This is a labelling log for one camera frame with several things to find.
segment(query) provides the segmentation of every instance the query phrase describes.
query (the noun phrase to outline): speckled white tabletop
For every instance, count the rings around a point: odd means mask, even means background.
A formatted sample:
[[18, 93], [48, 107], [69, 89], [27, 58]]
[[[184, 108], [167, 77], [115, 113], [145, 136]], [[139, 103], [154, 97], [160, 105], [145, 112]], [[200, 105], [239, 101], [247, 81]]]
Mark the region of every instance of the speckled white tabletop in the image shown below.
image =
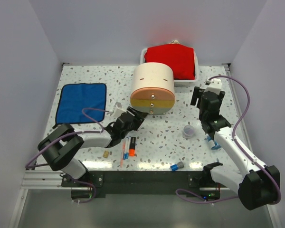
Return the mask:
[[[55, 125], [55, 115], [60, 98], [61, 89], [66, 84], [74, 83], [105, 83], [107, 85], [106, 109], [112, 109], [115, 102], [121, 102], [126, 108], [130, 105], [131, 76], [135, 66], [64, 66], [57, 93], [53, 102], [50, 118], [47, 122], [45, 136], [52, 132]], [[120, 168], [122, 144], [107, 150], [108, 158], [103, 157], [105, 148], [80, 149], [75, 158], [81, 160], [89, 170], [129, 170], [129, 171], [162, 171], [169, 170], [172, 164], [183, 161], [184, 168], [179, 171], [200, 171], [209, 163], [220, 161], [230, 170], [237, 170], [234, 162], [223, 149], [212, 151], [213, 142], [206, 141], [206, 135], [198, 120], [199, 110], [190, 106], [194, 86], [205, 87], [206, 78], [216, 75], [226, 75], [222, 66], [201, 66], [199, 82], [188, 88], [175, 88], [176, 103], [166, 115], [149, 115], [137, 132], [130, 132], [129, 136], [136, 136], [136, 156], [123, 161]], [[226, 95], [221, 107], [221, 114], [231, 124], [238, 119], [229, 83], [222, 79], [223, 91]], [[106, 126], [114, 120], [106, 114], [102, 124]], [[186, 140], [182, 137], [185, 125], [192, 125], [195, 129], [193, 138]], [[95, 123], [74, 124], [76, 128], [84, 130], [98, 129]], [[237, 135], [244, 142], [243, 132], [239, 126]], [[45, 163], [40, 156], [38, 164]], [[39, 170], [49, 170], [48, 166]]]

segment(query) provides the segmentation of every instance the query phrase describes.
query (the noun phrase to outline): marker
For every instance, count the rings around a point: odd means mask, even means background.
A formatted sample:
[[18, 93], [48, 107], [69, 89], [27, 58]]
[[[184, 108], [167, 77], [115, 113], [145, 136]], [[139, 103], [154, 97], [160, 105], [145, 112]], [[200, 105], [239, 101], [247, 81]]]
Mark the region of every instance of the marker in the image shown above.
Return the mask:
[[129, 147], [130, 156], [135, 155], [135, 143], [136, 143], [136, 137], [131, 137], [131, 142], [130, 142], [130, 147]]

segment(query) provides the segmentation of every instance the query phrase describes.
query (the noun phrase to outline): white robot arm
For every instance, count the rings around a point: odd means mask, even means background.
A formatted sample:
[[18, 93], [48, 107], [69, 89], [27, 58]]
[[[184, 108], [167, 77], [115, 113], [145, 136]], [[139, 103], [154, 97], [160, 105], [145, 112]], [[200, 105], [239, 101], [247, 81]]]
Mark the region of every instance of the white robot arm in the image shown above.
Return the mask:
[[246, 154], [242, 152], [232, 137], [231, 124], [219, 114], [225, 95], [225, 92], [221, 91], [221, 80], [214, 78], [207, 80], [206, 84], [208, 85], [206, 89], [194, 88], [191, 105], [197, 104], [204, 132], [226, 151], [238, 167], [238, 171], [231, 171], [216, 162], [204, 167], [199, 184], [203, 186], [209, 182], [217, 182], [225, 185], [238, 194], [243, 205], [249, 210], [275, 202], [278, 198], [277, 189], [264, 170], [269, 173], [278, 187], [279, 170], [275, 166], [268, 167], [235, 135], [237, 143]]
[[74, 129], [70, 124], [64, 123], [39, 143], [38, 150], [44, 150], [42, 156], [53, 171], [62, 170], [75, 180], [87, 181], [89, 179], [87, 168], [74, 158], [77, 151], [89, 147], [110, 148], [119, 144], [130, 131], [138, 130], [147, 115], [128, 107], [101, 133]]

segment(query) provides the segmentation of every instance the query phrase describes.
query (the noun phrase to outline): cylindrical container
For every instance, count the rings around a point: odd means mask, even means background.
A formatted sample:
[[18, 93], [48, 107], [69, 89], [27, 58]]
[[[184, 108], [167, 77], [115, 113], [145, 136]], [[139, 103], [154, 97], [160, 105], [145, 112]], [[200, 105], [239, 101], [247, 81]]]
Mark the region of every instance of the cylindrical container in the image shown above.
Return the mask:
[[193, 137], [194, 128], [191, 125], [186, 125], [182, 130], [182, 137], [185, 139], [190, 139]]
[[149, 114], [163, 114], [175, 103], [172, 69], [162, 63], [140, 64], [133, 73], [132, 107]]

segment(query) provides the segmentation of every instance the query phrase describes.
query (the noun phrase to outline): white plastic tray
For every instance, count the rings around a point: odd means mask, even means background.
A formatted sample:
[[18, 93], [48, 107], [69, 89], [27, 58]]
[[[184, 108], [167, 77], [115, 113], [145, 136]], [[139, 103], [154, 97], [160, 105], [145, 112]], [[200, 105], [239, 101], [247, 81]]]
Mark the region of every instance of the white plastic tray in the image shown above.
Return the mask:
[[[147, 53], [148, 48], [145, 48], [142, 50], [141, 53], [141, 62], [140, 64], [145, 62], [144, 55]], [[199, 62], [198, 58], [196, 56], [196, 53], [194, 51], [194, 68], [195, 68], [195, 79], [194, 80], [174, 80], [174, 86], [175, 87], [189, 87], [196, 83], [199, 79], [200, 71], [199, 71]]]

